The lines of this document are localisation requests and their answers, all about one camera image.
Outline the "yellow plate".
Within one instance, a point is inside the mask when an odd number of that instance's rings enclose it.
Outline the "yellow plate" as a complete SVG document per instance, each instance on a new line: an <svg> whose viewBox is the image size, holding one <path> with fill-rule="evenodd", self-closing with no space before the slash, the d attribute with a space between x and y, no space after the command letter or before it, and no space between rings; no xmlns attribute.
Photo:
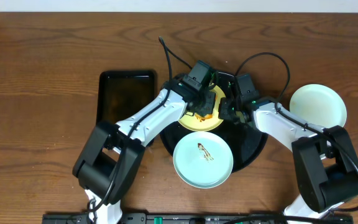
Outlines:
<svg viewBox="0 0 358 224"><path fill-rule="evenodd" d="M222 122L222 119L218 118L218 108L221 98L225 98L225 94L222 89L218 86L215 86L211 91L215 92L215 105L213 109L213 117L211 119L207 119L203 122L200 122L196 119L195 115L192 116L190 112L187 112L178 122L191 131L210 131L214 128L217 128Z"/></svg>

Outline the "pale blue plate front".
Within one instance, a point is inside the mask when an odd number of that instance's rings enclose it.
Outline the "pale blue plate front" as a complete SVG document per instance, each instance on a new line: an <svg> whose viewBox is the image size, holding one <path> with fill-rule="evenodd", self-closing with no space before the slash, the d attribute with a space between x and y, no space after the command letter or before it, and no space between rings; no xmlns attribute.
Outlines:
<svg viewBox="0 0 358 224"><path fill-rule="evenodd" d="M193 132L181 138L175 146L173 165L187 184L211 189L228 179L234 158L229 145L218 135Z"/></svg>

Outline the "pale green plate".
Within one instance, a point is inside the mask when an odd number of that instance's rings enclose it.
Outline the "pale green plate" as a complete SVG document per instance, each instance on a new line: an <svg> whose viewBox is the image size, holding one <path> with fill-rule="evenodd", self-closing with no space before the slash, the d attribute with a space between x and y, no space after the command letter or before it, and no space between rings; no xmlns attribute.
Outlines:
<svg viewBox="0 0 358 224"><path fill-rule="evenodd" d="M344 127L347 120L343 99L331 88L320 84L297 89L290 99L290 112L325 128Z"/></svg>

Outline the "green and yellow sponge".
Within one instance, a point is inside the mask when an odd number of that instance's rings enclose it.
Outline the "green and yellow sponge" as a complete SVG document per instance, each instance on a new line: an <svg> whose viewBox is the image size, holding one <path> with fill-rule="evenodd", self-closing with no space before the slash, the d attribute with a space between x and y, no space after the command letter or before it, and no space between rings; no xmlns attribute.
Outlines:
<svg viewBox="0 0 358 224"><path fill-rule="evenodd" d="M199 120L200 122L203 122L203 121L205 121L205 120L207 120L207 119L211 119L212 117L213 117L213 115L212 114L206 114L206 115L204 115L204 116L202 116L202 115L199 115L199 114L195 114L195 117L196 117L196 119L197 120Z"/></svg>

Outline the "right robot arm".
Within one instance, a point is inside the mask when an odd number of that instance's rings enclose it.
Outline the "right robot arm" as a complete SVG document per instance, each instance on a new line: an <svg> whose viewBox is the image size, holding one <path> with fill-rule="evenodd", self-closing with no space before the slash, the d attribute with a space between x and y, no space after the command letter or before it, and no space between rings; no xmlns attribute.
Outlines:
<svg viewBox="0 0 358 224"><path fill-rule="evenodd" d="M343 127L308 123L272 98L222 98L219 117L247 123L291 150L300 194L286 216L301 222L358 211L358 157Z"/></svg>

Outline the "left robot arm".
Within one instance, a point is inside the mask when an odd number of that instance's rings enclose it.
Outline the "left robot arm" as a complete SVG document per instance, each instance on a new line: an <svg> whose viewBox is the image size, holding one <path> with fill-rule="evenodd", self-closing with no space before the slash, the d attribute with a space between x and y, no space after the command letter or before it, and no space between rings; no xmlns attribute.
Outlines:
<svg viewBox="0 0 358 224"><path fill-rule="evenodd" d="M204 106L218 80L214 72L177 75L136 114L115 124L96 124L73 168L89 197L86 223L117 223L121 219L121 199L135 179L146 146L187 111Z"/></svg>

